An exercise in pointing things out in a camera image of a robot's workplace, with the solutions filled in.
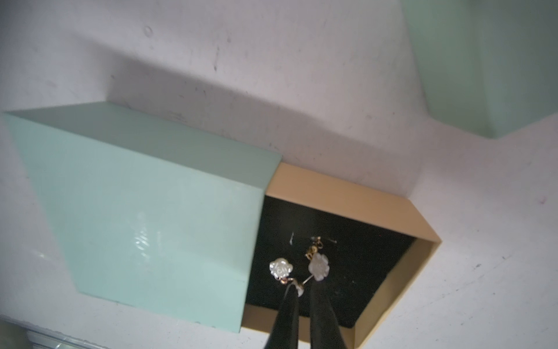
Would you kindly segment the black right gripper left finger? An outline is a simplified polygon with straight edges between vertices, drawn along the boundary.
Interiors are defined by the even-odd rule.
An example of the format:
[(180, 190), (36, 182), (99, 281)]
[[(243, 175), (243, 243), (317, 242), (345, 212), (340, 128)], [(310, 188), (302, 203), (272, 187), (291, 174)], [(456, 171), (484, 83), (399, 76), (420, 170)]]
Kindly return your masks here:
[(264, 349), (297, 349), (298, 343), (299, 295), (297, 288), (289, 285)]

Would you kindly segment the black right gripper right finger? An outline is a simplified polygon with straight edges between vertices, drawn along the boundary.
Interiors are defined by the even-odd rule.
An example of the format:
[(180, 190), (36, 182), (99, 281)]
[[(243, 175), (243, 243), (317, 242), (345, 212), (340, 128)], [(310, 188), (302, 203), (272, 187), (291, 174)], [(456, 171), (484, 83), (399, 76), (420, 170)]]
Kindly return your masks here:
[(326, 286), (313, 283), (310, 288), (310, 347), (346, 348), (339, 323), (326, 293)]

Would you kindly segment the mint box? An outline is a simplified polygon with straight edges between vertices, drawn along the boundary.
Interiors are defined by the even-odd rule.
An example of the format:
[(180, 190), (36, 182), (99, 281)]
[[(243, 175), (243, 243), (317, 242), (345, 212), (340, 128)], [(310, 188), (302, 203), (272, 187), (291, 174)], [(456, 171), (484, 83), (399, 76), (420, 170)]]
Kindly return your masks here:
[(430, 116), (499, 138), (557, 112), (556, 1), (404, 1)]
[(220, 330), (270, 336), (312, 236), (346, 348), (361, 348), (440, 245), (408, 200), (286, 164), (280, 154), (113, 105), (3, 113), (78, 291)]

